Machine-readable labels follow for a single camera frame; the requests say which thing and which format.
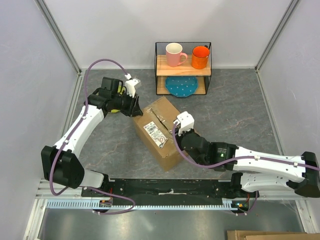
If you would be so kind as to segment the brown cardboard express box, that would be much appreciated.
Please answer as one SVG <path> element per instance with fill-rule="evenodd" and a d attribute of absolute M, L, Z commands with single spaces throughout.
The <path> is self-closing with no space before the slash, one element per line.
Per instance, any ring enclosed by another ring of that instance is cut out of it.
<path fill-rule="evenodd" d="M 145 107 L 142 113 L 133 118 L 136 133 L 167 172 L 183 160 L 172 137 L 173 122 L 180 112 L 163 96 Z"/>

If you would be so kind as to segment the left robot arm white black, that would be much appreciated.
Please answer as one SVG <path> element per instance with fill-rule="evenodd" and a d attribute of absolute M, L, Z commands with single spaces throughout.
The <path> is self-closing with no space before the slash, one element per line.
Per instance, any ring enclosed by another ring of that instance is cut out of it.
<path fill-rule="evenodd" d="M 132 78 L 123 82 L 104 77 L 101 86 L 85 99 L 81 112 L 69 130 L 53 146 L 41 151 L 44 178 L 66 188 L 92 187 L 99 197 L 106 196 L 110 185 L 102 173 L 85 169 L 79 161 L 80 153 L 93 130 L 108 113 L 120 111 L 128 117 L 142 116 L 136 93 L 141 81 Z"/>

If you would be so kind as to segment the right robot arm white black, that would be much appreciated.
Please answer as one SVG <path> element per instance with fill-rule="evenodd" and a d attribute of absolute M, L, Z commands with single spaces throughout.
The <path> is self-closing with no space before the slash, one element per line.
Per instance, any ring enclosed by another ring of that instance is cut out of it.
<path fill-rule="evenodd" d="M 172 138 L 177 151 L 189 163 L 204 169 L 232 171 L 229 191 L 244 193 L 291 190 L 306 198 L 320 196 L 320 168 L 313 152 L 285 156 L 253 151 L 226 142 L 209 142 L 193 129 L 174 126 Z"/>

